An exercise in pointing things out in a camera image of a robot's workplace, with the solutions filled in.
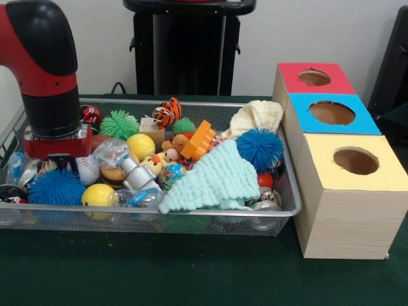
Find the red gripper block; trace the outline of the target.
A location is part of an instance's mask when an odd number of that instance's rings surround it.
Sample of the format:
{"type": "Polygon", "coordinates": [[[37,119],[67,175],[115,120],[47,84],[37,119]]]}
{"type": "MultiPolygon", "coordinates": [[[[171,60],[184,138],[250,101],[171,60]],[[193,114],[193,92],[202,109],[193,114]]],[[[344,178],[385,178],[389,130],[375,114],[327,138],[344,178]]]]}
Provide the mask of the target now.
{"type": "Polygon", "coordinates": [[[27,126],[24,131],[24,148],[29,157],[36,159],[47,159],[49,156],[70,156],[68,161],[65,157],[57,157],[55,159],[57,168],[65,170],[67,167],[78,175],[76,158],[87,157],[92,151],[91,125],[82,124],[77,132],[64,138],[40,138],[34,136],[31,127],[27,126]]]}

